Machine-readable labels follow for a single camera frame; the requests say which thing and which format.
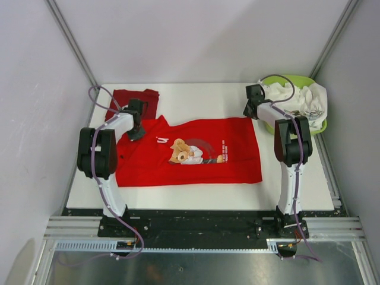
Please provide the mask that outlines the bright red kungfu t-shirt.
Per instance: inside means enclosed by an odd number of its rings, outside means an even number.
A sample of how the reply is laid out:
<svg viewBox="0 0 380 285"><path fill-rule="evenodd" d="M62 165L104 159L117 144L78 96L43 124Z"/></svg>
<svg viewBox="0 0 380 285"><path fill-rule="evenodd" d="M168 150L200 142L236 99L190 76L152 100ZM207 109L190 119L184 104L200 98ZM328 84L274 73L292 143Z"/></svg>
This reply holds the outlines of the bright red kungfu t-shirt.
<svg viewBox="0 0 380 285"><path fill-rule="evenodd" d="M259 147L249 118L198 119L169 125L144 120L137 141L117 143L120 187L262 181Z"/></svg>

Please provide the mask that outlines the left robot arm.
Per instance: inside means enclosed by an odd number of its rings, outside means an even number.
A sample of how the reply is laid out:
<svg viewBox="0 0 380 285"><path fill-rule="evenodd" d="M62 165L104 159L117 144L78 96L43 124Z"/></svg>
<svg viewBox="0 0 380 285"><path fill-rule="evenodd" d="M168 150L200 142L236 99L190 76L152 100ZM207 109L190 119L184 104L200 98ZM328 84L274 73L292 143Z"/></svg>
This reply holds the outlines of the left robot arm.
<svg viewBox="0 0 380 285"><path fill-rule="evenodd" d="M142 127L145 105L140 99L131 99L126 107L118 110L98 128L82 128L80 131L78 170L96 181L104 204L103 214L117 217L112 220L110 229L120 238L130 233L131 222L122 217L127 206L116 181L119 159L117 143L124 135L132 142L145 135Z"/></svg>

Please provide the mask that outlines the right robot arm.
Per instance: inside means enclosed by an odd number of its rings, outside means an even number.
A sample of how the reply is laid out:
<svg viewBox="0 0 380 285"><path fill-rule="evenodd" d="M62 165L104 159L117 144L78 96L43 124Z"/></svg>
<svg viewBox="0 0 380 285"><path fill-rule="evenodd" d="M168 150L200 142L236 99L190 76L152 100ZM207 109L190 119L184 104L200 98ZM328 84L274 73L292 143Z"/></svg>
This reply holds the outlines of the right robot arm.
<svg viewBox="0 0 380 285"><path fill-rule="evenodd" d="M274 153L281 166L281 194L277 205L282 215L301 212L300 184L305 164L313 152L309 122L293 116L265 98L259 84L246 86L248 99L243 114L261 120L274 129Z"/></svg>

